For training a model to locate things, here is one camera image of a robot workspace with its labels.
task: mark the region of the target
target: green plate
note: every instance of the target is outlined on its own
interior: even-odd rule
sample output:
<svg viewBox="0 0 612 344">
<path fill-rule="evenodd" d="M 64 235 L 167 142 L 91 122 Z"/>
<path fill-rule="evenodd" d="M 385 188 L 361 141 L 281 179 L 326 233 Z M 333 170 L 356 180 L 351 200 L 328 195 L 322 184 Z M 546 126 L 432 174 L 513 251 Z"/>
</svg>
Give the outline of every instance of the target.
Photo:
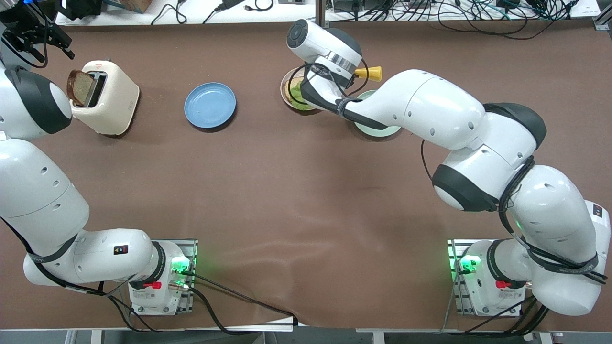
<svg viewBox="0 0 612 344">
<path fill-rule="evenodd" d="M 371 96 L 372 94 L 374 94 L 374 92 L 376 92 L 375 89 L 373 89 L 371 91 L 365 91 L 365 92 L 361 93 L 357 98 L 359 98 L 359 99 L 368 99 L 368 97 Z M 373 136 L 373 137 L 387 137 L 387 136 L 391 136 L 391 135 L 397 133 L 398 130 L 401 129 L 401 127 L 387 127 L 387 129 L 378 130 L 378 129 L 372 129 L 372 128 L 366 126 L 366 125 L 359 124 L 359 123 L 355 123 L 355 125 L 363 133 L 365 133 L 366 135 Z"/>
</svg>

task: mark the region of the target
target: blue plate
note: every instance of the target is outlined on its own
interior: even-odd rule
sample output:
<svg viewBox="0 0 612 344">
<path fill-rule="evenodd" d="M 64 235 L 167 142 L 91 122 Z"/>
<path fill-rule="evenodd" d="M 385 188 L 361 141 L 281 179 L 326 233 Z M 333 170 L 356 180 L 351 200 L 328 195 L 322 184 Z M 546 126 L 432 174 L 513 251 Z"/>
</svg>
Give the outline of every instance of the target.
<svg viewBox="0 0 612 344">
<path fill-rule="evenodd" d="M 230 119 L 236 109 L 236 96 L 220 83 L 199 85 L 185 100 L 185 116 L 199 128 L 214 128 Z"/>
</svg>

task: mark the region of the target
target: white robotic arm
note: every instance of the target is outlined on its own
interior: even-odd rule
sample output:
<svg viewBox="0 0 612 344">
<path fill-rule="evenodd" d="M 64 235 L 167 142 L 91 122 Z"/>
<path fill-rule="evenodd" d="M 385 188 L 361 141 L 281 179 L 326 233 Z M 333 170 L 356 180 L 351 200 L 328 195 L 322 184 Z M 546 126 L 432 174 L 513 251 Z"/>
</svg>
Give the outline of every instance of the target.
<svg viewBox="0 0 612 344">
<path fill-rule="evenodd" d="M 301 85 L 309 104 L 374 129 L 403 127 L 450 149 L 432 176 L 434 190 L 448 205 L 505 213 L 512 204 L 508 210 L 524 239 L 480 241 L 467 252 L 477 257 L 463 266 L 477 315 L 515 304 L 524 297 L 527 281 L 536 298 L 555 312 L 591 311 L 602 285 L 595 280 L 601 281 L 610 241 L 608 212 L 585 201 L 560 171 L 534 166 L 532 154 L 546 135 L 537 113 L 515 103 L 483 105 L 422 70 L 393 76 L 366 100 L 344 97 L 361 60 L 353 38 L 298 20 L 289 30 L 287 45 L 311 63 Z M 512 230 L 509 223 L 504 225 Z"/>
<path fill-rule="evenodd" d="M 129 282 L 138 313 L 174 315 L 181 292 L 170 282 L 190 262 L 170 241 L 141 230 L 89 232 L 89 205 L 60 168 L 29 140 L 70 124 L 68 98 L 51 81 L 0 60 L 0 217 L 28 254 L 23 270 L 49 286 Z"/>
</svg>

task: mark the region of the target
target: brown tabletop surface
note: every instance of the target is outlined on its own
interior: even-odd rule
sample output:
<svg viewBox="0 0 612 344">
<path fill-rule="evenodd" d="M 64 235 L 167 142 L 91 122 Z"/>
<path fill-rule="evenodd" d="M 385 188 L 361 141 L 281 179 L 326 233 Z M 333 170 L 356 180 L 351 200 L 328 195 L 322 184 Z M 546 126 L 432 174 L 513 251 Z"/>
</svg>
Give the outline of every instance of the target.
<svg viewBox="0 0 612 344">
<path fill-rule="evenodd" d="M 197 238 L 199 273 L 290 310 L 307 325 L 440 328 L 451 288 L 446 240 L 508 235 L 495 214 L 462 213 L 436 196 L 421 140 L 407 130 L 374 142 L 336 115 L 291 111 L 279 94 L 283 75 L 301 62 L 286 47 L 289 26 L 70 32 L 75 60 L 50 48 L 40 73 L 63 88 L 72 69 L 112 58 L 140 86 L 135 121 L 121 139 L 73 121 L 34 143 L 88 201 L 87 230 Z M 548 128 L 536 161 L 559 168 L 585 198 L 612 208 L 612 42 L 591 21 L 559 22 L 533 40 L 442 31 L 434 23 L 338 27 L 357 39 L 370 66 L 383 67 L 385 80 L 422 69 L 482 102 L 533 108 Z M 237 98 L 234 121 L 215 133 L 194 129 L 183 112 L 187 94 L 210 81 L 225 83 Z M 433 170 L 447 151 L 426 144 L 425 154 Z M 0 236 L 2 328 L 124 326 L 108 300 L 30 284 L 22 246 L 4 226 Z M 284 317 L 201 289 L 227 325 Z M 610 308 L 612 286 L 604 286 L 589 315 L 551 314 L 542 327 L 612 331 Z M 149 321 L 166 329 L 212 325 L 199 302 L 189 315 Z M 480 321 L 452 315 L 447 328 Z"/>
</svg>

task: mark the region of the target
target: bread slice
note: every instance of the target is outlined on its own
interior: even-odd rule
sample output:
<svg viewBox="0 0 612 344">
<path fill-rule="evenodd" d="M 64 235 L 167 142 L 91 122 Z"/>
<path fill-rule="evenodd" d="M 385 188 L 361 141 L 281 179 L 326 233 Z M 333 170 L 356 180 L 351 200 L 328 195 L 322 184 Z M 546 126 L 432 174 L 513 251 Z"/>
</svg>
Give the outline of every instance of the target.
<svg viewBox="0 0 612 344">
<path fill-rule="evenodd" d="M 296 87 L 297 85 L 299 85 L 302 82 L 302 80 L 304 80 L 304 77 L 294 77 L 291 80 L 291 86 L 289 88 L 292 89 L 292 88 Z M 289 95 L 289 89 L 287 89 L 287 83 L 288 82 L 289 81 L 287 81 L 285 83 L 284 92 L 285 92 L 285 97 L 287 98 L 287 100 L 291 101 L 291 96 Z"/>
<path fill-rule="evenodd" d="M 68 98 L 75 105 L 82 107 L 85 104 L 89 90 L 94 84 L 94 78 L 81 70 L 73 70 L 68 76 L 66 91 Z"/>
</svg>

